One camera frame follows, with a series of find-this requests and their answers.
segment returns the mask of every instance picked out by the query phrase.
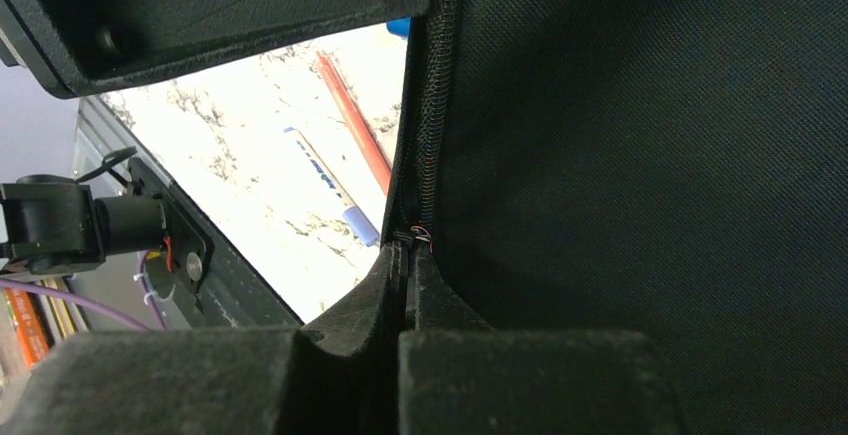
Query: zipper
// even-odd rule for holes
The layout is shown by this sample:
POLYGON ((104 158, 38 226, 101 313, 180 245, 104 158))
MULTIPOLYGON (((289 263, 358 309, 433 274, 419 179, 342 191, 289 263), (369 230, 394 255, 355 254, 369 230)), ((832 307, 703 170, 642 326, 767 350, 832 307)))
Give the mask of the zipper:
POLYGON ((423 89, 416 104, 417 133, 408 137, 404 147, 406 154, 415 155, 416 180, 414 186, 403 187, 398 197, 398 212, 403 226, 410 233, 414 234, 414 227, 419 226, 428 237, 433 231, 436 177, 453 82, 454 45, 458 33, 456 21, 460 5, 461 0, 431 0, 431 10, 426 19, 428 46, 425 50, 427 60, 423 89), (417 204, 410 204, 410 199, 417 204))

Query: black cylinder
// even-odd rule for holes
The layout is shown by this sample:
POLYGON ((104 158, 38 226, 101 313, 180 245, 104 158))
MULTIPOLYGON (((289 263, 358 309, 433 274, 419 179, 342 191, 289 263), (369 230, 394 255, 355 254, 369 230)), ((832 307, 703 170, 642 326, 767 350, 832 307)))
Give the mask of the black cylinder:
POLYGON ((151 250, 162 245, 162 209, 144 196, 98 198, 94 201, 106 255, 151 250))

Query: marker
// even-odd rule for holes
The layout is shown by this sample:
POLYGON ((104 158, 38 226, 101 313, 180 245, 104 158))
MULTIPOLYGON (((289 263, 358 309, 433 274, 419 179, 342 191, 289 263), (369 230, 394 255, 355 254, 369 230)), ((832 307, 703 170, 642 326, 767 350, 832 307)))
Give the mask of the marker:
POLYGON ((327 186, 336 193, 336 196, 341 199, 342 204, 344 205, 342 217, 345 219, 347 224, 350 225, 350 228, 353 230, 353 234, 359 237, 366 247, 370 247, 377 243, 377 240, 380 239, 380 233, 374 228, 374 225, 371 225, 371 222, 362 210, 356 206, 353 199, 350 198, 350 195, 347 194, 338 180, 336 180, 336 177, 333 176, 330 169, 327 168, 327 165, 321 160, 321 158, 318 157, 318 154, 315 153, 315 149, 312 148, 312 145, 310 145, 309 142, 306 141, 306 138, 303 137, 303 134, 293 127, 283 130, 283 133, 290 133, 291 136, 294 137, 295 143, 297 143, 298 147, 300 147, 304 155, 306 155, 306 158, 308 158, 312 163, 312 167, 315 168, 315 171, 318 172, 318 175, 321 176, 324 183, 326 183, 327 186))

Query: black cable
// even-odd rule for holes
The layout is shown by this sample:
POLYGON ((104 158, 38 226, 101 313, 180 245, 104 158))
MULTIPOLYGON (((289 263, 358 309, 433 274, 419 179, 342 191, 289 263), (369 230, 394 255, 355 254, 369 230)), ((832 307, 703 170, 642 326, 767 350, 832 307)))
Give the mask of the black cable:
POLYGON ((103 175, 104 173, 109 173, 115 179, 118 180, 124 187, 127 186, 127 181, 124 177, 121 177, 117 174, 113 169, 118 166, 118 164, 126 162, 133 155, 135 155, 138 150, 135 147, 126 147, 120 150, 115 150, 112 153, 107 154, 103 157, 103 161, 100 163, 100 166, 95 168, 94 170, 86 173, 85 175, 74 180, 76 183, 88 182, 89 180, 94 180, 95 178, 103 175))

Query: black mesh fabric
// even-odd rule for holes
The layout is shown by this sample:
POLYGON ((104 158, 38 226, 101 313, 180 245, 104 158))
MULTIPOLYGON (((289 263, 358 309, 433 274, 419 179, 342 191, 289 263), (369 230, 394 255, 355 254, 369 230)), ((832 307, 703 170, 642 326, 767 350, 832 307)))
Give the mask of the black mesh fabric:
POLYGON ((445 279, 497 328, 648 334, 696 433, 848 433, 846 7, 463 0, 445 279))

